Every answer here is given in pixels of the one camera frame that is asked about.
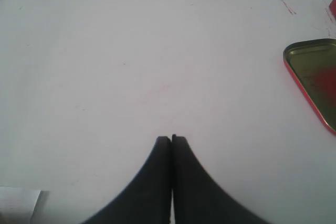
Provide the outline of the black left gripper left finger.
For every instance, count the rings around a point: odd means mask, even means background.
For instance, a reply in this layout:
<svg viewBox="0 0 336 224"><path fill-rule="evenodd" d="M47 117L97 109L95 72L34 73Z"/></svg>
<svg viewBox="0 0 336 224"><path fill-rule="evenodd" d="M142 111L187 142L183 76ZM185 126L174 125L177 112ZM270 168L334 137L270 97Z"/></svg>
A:
<svg viewBox="0 0 336 224"><path fill-rule="evenodd" d="M171 140L156 139L136 176L108 205L85 223L170 223Z"/></svg>

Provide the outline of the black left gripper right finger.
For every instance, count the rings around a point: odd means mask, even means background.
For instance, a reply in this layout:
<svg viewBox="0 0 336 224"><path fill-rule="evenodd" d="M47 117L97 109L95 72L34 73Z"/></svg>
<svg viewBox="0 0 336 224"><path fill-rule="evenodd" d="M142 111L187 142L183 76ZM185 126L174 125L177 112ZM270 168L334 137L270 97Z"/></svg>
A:
<svg viewBox="0 0 336 224"><path fill-rule="evenodd" d="M222 190L183 136L172 136L171 164L176 223L267 223Z"/></svg>

